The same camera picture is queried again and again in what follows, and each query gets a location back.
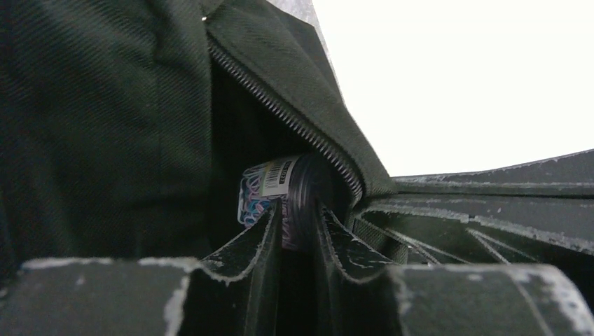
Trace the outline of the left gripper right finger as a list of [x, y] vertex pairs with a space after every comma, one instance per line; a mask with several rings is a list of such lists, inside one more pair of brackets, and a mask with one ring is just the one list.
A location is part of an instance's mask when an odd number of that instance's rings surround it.
[[318, 335], [398, 335], [393, 263], [316, 205]]

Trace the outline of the black student backpack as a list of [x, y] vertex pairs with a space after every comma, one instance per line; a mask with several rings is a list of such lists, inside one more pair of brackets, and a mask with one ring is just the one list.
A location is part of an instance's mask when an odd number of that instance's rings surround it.
[[343, 218], [394, 184], [315, 28], [268, 1], [1, 2], [1, 276], [194, 256], [244, 169], [319, 153]]

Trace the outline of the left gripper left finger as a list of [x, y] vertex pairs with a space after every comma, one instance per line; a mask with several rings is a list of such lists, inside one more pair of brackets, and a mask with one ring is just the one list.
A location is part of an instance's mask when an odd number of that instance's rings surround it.
[[203, 258], [190, 274], [179, 335], [274, 335], [282, 204]]

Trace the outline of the clear round glitter jar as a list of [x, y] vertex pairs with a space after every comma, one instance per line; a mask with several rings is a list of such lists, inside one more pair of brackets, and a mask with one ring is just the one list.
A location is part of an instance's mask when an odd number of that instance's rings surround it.
[[279, 201], [282, 248], [309, 254], [313, 251], [317, 203], [342, 208], [347, 197], [340, 176], [321, 155], [281, 157], [242, 172], [237, 222], [250, 228]]

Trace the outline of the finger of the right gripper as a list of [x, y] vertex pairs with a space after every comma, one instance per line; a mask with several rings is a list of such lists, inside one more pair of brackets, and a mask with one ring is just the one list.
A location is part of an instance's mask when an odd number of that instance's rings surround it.
[[593, 152], [487, 171], [401, 176], [354, 233], [399, 263], [542, 263], [593, 303]]

